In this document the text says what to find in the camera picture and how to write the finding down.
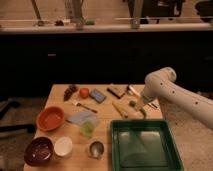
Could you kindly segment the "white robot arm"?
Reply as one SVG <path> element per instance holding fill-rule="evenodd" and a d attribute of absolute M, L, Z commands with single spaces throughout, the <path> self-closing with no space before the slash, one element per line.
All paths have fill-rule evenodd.
<path fill-rule="evenodd" d="M 171 67 L 149 73 L 145 77 L 145 87 L 139 95 L 136 106 L 142 108 L 157 97 L 163 97 L 213 130 L 213 100 L 176 85 L 176 78 L 176 72 Z"/>

